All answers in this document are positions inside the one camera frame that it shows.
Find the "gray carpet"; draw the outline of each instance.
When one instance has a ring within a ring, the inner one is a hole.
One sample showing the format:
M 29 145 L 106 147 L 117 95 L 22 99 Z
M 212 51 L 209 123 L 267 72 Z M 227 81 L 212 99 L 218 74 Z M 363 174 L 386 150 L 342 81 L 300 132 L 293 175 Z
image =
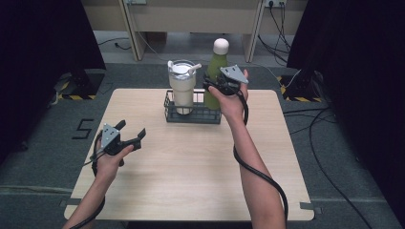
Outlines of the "gray carpet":
M 201 88 L 203 70 L 198 73 Z M 262 67 L 247 67 L 250 90 L 274 90 L 284 112 L 324 108 L 328 104 L 289 102 L 277 80 Z M 276 75 L 293 73 L 272 69 Z M 29 149 L 11 154 L 0 167 L 0 228 L 60 228 L 65 219 L 63 200 L 75 187 L 81 166 L 92 145 L 100 119 L 114 89 L 169 88 L 165 65 L 107 64 L 107 72 L 94 100 L 62 99 L 41 118 L 29 139 Z M 317 111 L 304 115 L 317 115 Z M 315 153 L 336 186 L 358 207 L 373 228 L 401 228 L 369 172 L 356 160 L 355 151 L 331 110 L 312 128 Z M 307 128 L 313 117 L 286 116 L 291 133 Z M 291 135 L 315 219 L 290 222 L 288 228 L 367 228 L 321 172 L 309 144 L 309 130 Z M 132 222 L 137 228 L 229 228 L 218 223 Z M 233 228 L 249 228 L 248 223 Z M 125 228 L 122 222 L 101 220 L 97 228 Z

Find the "wooden desk panel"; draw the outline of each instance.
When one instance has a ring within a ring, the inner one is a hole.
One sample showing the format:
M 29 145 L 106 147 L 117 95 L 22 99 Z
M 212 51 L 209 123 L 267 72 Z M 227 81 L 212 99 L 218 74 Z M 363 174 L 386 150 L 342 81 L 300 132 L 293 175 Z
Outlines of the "wooden desk panel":
M 164 89 L 115 90 L 103 123 L 125 119 L 121 139 L 146 128 L 142 149 L 125 158 L 98 219 L 250 220 L 233 140 L 226 123 L 167 123 Z M 288 197 L 289 220 L 311 220 L 300 209 L 309 195 L 274 91 L 249 91 L 247 127 L 272 173 Z M 82 198 L 94 180 L 91 166 L 80 173 L 72 198 Z M 68 206 L 68 218 L 75 206 Z

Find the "silver bracket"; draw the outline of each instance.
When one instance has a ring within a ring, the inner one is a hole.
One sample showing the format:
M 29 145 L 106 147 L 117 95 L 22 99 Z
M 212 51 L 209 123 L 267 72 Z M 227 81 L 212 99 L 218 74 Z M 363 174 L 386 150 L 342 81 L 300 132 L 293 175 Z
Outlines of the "silver bracket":
M 104 123 L 104 127 L 102 128 L 101 147 L 98 151 L 103 151 L 118 135 L 119 130 Z
M 128 6 L 132 5 L 146 5 L 146 0 L 125 0 Z
M 228 78 L 236 80 L 238 82 L 247 84 L 249 81 L 246 79 L 244 74 L 242 73 L 241 69 L 239 69 L 238 65 L 220 68 L 221 72 Z

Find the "desk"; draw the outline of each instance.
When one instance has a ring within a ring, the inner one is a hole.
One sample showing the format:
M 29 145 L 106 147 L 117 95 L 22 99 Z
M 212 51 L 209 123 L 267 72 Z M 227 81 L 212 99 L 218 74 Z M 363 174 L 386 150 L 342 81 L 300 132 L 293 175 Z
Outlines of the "desk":
M 120 4 L 128 18 L 128 32 L 137 60 L 142 59 L 146 46 L 141 32 L 180 31 L 239 33 L 246 62 L 253 57 L 265 6 L 263 0 L 148 0 L 146 5 Z
M 115 220 L 250 220 L 242 190 L 233 140 L 226 123 L 168 123 L 164 89 L 118 89 L 107 106 L 103 123 L 125 119 L 121 139 L 146 128 L 142 149 L 125 158 L 106 195 L 98 219 Z M 249 91 L 247 128 L 273 178 L 288 198 L 289 220 L 311 220 L 307 187 L 274 91 Z M 82 169 L 72 198 L 83 198 L 94 175 Z M 68 205 L 68 218 L 75 206 Z

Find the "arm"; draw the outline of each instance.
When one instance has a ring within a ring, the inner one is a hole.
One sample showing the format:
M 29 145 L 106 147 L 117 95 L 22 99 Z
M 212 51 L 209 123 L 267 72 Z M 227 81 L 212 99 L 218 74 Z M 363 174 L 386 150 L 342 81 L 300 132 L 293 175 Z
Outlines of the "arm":
M 238 96 L 223 95 L 214 87 L 209 87 L 209 91 L 220 101 L 221 111 L 229 124 L 240 158 L 253 168 L 271 177 L 244 124 L 244 108 Z M 242 84 L 241 91 L 247 100 L 247 85 Z M 240 170 L 245 201 L 253 228 L 286 228 L 283 205 L 278 191 L 243 166 L 240 166 Z
M 116 178 L 119 162 L 132 152 L 133 149 L 134 146 L 129 145 L 115 156 L 105 154 L 98 159 L 95 181 L 63 228 L 76 226 L 96 211 L 103 201 L 108 188 Z M 92 224 L 93 222 L 90 222 L 82 228 L 92 228 Z

